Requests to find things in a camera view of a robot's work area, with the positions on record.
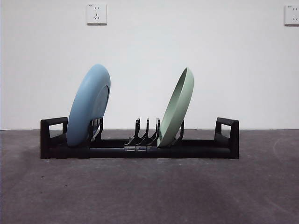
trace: light blue plate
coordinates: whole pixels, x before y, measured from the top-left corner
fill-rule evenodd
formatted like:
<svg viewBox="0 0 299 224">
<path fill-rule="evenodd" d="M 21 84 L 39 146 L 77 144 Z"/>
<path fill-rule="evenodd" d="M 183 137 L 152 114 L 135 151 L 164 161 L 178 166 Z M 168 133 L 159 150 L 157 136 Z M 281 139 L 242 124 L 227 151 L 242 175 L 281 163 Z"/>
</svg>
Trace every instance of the light blue plate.
<svg viewBox="0 0 299 224">
<path fill-rule="evenodd" d="M 109 73 L 104 66 L 96 64 L 84 77 L 71 107 L 66 132 L 68 146 L 77 146 L 89 137 L 89 123 L 104 116 L 109 93 Z"/>
</svg>

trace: electrical outlet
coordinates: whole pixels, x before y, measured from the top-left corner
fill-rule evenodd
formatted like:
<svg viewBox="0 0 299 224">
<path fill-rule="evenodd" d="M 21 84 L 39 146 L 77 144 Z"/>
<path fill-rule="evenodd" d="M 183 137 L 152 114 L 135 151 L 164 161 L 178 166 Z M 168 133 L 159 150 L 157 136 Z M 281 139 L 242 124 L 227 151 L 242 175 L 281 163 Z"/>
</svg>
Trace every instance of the electrical outlet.
<svg viewBox="0 0 299 224">
<path fill-rule="evenodd" d="M 106 4 L 87 5 L 86 22 L 88 25 L 107 24 L 107 5 Z"/>
<path fill-rule="evenodd" d="M 299 25 L 299 5 L 285 6 L 285 25 Z"/>
</svg>

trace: gray floor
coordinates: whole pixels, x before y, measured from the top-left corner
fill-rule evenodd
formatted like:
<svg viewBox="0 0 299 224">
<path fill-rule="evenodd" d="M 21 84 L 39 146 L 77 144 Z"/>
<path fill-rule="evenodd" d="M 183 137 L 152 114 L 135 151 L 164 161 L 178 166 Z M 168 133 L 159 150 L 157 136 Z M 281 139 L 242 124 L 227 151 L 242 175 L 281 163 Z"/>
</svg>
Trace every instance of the gray floor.
<svg viewBox="0 0 299 224">
<path fill-rule="evenodd" d="M 240 131 L 239 160 L 41 160 L 38 131 L 1 131 L 1 223 L 294 224 L 298 173 L 299 130 Z"/>
</svg>

